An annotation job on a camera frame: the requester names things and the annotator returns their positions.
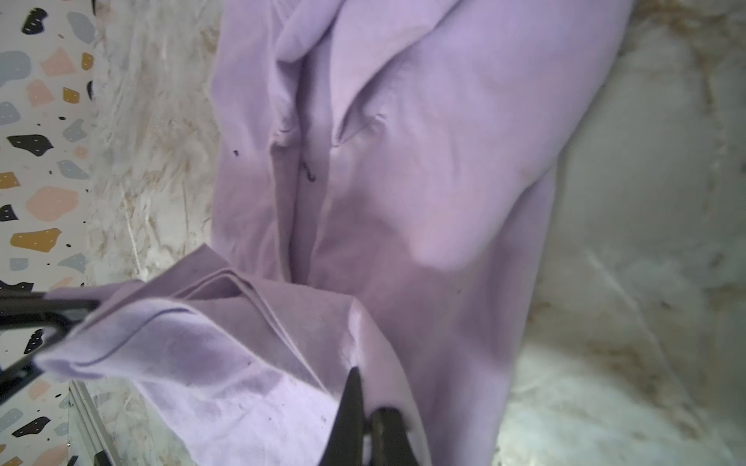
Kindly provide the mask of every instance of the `lavender fabric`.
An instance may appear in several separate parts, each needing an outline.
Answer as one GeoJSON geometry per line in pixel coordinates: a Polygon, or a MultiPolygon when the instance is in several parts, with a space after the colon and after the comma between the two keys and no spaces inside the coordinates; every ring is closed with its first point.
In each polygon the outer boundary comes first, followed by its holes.
{"type": "Polygon", "coordinates": [[[630,0],[224,9],[212,248],[230,268],[203,248],[148,285],[58,291],[110,297],[40,364],[136,380],[208,466],[313,464],[318,416],[368,362],[366,408],[402,409],[423,465],[490,464],[556,159],[630,0]]]}

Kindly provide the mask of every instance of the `purple cloth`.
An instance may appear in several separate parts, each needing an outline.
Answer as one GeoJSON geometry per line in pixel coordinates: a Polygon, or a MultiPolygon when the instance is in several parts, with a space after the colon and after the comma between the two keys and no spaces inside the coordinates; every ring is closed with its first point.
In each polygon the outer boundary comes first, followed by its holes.
{"type": "Polygon", "coordinates": [[[139,381],[195,459],[217,466],[262,464],[257,452],[312,464],[330,426],[313,416],[329,421],[346,370],[368,361],[367,407],[405,412],[423,465],[427,445],[436,466],[488,465],[557,155],[614,60],[630,0],[224,9],[212,245],[232,267],[221,272],[231,291],[205,278],[199,261],[213,253],[202,249],[116,290],[87,322],[102,337],[83,344],[82,330],[40,364],[139,381]],[[175,287],[187,283],[206,294],[175,287]],[[112,353],[119,340],[130,343],[112,353]],[[244,360],[258,362],[229,370],[244,360]],[[239,401],[224,409],[226,397],[239,401]],[[268,420],[277,400],[296,411],[284,420],[303,422],[268,420]],[[240,435],[205,453],[204,413],[220,435],[240,435]]]}

